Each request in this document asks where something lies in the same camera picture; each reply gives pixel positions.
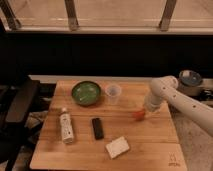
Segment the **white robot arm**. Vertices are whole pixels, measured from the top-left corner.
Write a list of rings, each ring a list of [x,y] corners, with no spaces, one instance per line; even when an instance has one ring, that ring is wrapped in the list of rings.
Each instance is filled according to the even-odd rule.
[[[144,98],[145,109],[154,112],[166,101],[213,137],[213,108],[182,94],[177,88],[178,80],[174,76],[152,79]]]

